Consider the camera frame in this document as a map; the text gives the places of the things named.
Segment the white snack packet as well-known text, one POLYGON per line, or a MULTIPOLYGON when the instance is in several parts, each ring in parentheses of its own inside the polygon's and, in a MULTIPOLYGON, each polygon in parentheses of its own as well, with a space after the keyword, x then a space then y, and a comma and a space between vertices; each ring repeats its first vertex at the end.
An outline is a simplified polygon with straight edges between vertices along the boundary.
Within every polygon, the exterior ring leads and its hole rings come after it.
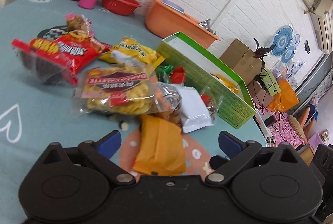
POLYGON ((213 126, 211 115, 195 88, 176 86, 181 96, 181 124, 184 133, 213 126))

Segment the orange snack packet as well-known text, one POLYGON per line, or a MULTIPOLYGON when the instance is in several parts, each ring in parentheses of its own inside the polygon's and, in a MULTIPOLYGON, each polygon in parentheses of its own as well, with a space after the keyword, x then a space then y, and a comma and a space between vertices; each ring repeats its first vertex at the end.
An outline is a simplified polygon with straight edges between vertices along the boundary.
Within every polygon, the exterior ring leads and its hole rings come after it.
POLYGON ((132 169, 146 175, 173 176, 186 171, 182 129, 159 117, 142 115, 140 149, 132 169))

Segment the Danco Galette cookie bag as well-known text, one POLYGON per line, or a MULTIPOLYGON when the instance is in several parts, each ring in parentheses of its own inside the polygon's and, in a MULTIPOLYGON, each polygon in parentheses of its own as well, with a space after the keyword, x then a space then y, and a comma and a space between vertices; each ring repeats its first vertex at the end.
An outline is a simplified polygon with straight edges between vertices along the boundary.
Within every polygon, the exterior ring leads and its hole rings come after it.
POLYGON ((150 64, 111 64, 87 70, 74 91, 73 106, 82 114, 136 116, 170 110, 150 64))

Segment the yellow transparent snack bag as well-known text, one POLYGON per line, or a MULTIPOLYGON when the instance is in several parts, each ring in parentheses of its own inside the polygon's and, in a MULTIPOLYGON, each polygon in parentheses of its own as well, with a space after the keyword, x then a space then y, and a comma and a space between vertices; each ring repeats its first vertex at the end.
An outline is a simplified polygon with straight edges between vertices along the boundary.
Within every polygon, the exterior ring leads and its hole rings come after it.
POLYGON ((234 81, 230 81, 229 79, 218 73, 211 73, 211 76, 219 80, 224 86, 226 86, 233 93, 237 95, 239 94, 238 85, 234 81))

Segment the brown clear snack bag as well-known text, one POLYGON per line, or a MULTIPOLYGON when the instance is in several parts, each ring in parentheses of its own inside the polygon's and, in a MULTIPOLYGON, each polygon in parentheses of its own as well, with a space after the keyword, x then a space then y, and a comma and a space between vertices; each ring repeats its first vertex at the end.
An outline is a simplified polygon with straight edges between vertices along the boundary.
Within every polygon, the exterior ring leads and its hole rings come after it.
POLYGON ((157 100, 154 116, 181 126, 182 98, 175 86, 158 82, 155 97, 157 100))

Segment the small red candy packet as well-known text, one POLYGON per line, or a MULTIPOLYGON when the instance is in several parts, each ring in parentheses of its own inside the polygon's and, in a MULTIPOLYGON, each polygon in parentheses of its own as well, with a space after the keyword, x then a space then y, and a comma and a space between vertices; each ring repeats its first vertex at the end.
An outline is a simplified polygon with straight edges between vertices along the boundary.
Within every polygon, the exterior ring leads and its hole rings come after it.
POLYGON ((182 66, 175 67, 170 74, 172 84, 184 85, 186 80, 186 72, 182 66))

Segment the green candy packet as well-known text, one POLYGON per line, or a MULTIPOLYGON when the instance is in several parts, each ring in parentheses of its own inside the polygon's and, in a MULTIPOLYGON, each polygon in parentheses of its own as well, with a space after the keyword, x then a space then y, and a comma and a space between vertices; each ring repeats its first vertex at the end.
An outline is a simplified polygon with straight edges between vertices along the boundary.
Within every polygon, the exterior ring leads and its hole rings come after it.
POLYGON ((166 84, 171 83, 170 75, 173 73, 174 66, 172 65, 160 65, 156 68, 156 76, 159 82, 163 82, 166 84))

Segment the red Vidal snack bag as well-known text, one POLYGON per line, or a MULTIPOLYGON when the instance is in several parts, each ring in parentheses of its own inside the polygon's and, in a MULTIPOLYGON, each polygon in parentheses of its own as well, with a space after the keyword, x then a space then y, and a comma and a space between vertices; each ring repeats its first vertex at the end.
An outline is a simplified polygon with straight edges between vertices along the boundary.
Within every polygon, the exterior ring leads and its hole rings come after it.
POLYGON ((73 30, 55 40, 34 38, 30 43, 14 39, 23 66, 45 84, 77 85, 77 74, 111 46, 82 30, 73 30))

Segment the yellow chips bag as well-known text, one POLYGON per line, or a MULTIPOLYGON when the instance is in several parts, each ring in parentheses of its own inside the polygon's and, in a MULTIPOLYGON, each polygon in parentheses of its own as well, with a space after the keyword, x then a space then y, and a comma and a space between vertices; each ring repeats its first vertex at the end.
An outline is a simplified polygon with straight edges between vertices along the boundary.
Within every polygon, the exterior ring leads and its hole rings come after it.
POLYGON ((144 46, 132 38, 123 37, 118 44, 111 47, 110 51, 101 54, 99 60, 109 64, 138 61, 151 64, 156 69, 165 58, 156 50, 144 46))

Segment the pink nut snack bag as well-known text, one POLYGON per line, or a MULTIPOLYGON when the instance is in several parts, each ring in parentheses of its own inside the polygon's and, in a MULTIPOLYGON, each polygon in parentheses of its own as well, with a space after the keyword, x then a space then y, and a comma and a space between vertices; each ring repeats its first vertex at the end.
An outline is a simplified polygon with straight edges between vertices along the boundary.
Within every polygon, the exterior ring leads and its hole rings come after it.
POLYGON ((67 31, 80 30, 84 31, 89 36, 94 36, 94 31, 92 30, 92 22, 85 15, 75 15, 74 12, 67 14, 65 16, 67 31))

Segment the green cardboard box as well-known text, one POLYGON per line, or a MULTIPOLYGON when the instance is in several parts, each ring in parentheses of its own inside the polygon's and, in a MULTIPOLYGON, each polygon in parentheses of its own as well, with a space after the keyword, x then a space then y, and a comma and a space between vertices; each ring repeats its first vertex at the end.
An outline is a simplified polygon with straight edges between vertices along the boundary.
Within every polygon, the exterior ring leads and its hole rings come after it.
POLYGON ((223 98, 217 114, 238 129, 256 113, 244 80, 207 49, 182 32, 170 35, 157 45, 167 65, 182 66, 186 72, 185 85, 198 91, 210 88, 216 100, 223 98), (211 73, 223 75, 238 85, 239 94, 224 86, 211 73))

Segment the red plastic basket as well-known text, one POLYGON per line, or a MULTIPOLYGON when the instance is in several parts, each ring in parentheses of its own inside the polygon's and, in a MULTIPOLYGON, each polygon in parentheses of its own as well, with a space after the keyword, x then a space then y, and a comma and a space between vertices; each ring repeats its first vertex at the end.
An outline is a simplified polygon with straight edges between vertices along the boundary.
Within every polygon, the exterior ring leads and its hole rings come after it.
POLYGON ((109 12, 121 16, 129 16, 142 7, 136 0, 102 0, 102 6, 109 12))

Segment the blue lidded tin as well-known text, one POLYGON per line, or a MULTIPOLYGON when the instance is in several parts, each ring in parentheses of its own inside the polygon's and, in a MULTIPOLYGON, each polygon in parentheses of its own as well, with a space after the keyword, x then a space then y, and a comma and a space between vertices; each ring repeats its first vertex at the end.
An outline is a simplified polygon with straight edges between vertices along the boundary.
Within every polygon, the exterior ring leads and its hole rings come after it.
POLYGON ((162 0, 162 3, 170 8, 173 8, 174 10, 178 11, 181 14, 183 14, 185 12, 185 10, 182 7, 176 5, 175 3, 173 3, 169 0, 162 0))

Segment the white air conditioner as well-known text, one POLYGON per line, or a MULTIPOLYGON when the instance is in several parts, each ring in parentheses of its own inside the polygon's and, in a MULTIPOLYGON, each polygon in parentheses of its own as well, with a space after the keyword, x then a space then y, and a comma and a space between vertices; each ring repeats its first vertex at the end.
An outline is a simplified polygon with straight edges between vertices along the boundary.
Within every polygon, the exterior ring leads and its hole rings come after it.
POLYGON ((316 0, 310 12, 318 48, 332 53, 332 0, 316 0))

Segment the blue decorative wall plates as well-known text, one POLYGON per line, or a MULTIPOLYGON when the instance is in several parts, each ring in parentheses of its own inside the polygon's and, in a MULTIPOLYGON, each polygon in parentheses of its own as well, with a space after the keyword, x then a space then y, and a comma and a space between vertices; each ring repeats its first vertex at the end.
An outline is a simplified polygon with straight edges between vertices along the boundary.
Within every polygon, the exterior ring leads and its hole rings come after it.
POLYGON ((269 67, 273 74, 290 78, 303 67, 302 60, 295 60, 300 39, 300 35, 295 33, 293 27, 286 25, 268 40, 264 47, 270 50, 270 58, 274 61, 274 65, 269 67))

